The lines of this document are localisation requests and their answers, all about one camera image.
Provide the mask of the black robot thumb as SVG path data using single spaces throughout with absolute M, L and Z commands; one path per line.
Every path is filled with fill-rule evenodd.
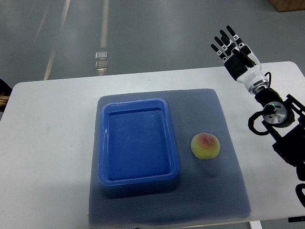
M 250 59 L 247 55 L 245 55 L 243 52 L 241 52 L 238 49 L 232 49 L 233 55 L 240 60 L 246 67 L 254 67 L 255 62 Z

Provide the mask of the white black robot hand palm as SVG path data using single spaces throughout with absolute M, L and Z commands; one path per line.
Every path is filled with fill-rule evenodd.
M 255 66 L 246 67 L 233 54 L 231 57 L 228 57 L 223 51 L 228 58 L 224 62 L 224 66 L 230 76 L 245 87 L 266 87 L 266 76 L 261 73 L 261 64 L 252 50 L 247 45 L 241 49 L 238 47 L 238 50 L 252 59 L 255 62 Z

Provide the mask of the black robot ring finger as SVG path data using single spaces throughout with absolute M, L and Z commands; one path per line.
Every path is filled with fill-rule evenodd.
M 214 40 L 217 42 L 217 44 L 222 48 L 222 50 L 224 51 L 224 53 L 228 56 L 231 57 L 232 56 L 232 52 L 228 49 L 228 47 L 221 41 L 220 38 L 218 38 L 217 36 L 214 37 Z

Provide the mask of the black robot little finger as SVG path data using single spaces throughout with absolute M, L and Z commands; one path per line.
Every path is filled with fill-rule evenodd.
M 216 54 L 218 55 L 218 57 L 223 61 L 223 62 L 226 62 L 227 61 L 227 56 L 222 52 L 220 51 L 214 44 L 211 44 L 210 45 L 211 48 L 216 52 Z

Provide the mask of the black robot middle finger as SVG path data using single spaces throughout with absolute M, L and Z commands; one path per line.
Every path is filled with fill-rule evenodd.
M 226 47 L 230 51 L 232 51 L 233 49 L 238 50 L 236 44 L 229 38 L 229 36 L 223 30 L 220 30 L 220 34 L 221 34 L 221 41 L 224 43 L 224 45 L 226 45 Z

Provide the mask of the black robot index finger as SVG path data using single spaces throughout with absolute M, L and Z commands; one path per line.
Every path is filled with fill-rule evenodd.
M 242 41 L 242 39 L 235 33 L 235 31 L 229 26 L 226 26 L 228 32 L 230 33 L 230 35 L 232 36 L 232 38 L 234 39 L 235 43 L 238 45 L 238 47 L 241 49 L 245 46 L 244 42 Z

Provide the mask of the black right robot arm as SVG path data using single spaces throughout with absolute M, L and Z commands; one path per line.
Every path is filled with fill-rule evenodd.
M 271 88 L 272 75 L 261 72 L 261 63 L 247 44 L 230 27 L 220 30 L 217 44 L 211 48 L 224 63 L 230 76 L 245 86 L 262 106 L 248 119 L 248 128 L 256 135 L 271 135 L 274 151 L 296 169 L 302 183 L 295 187 L 296 195 L 305 203 L 305 107 L 292 95 L 283 100 Z

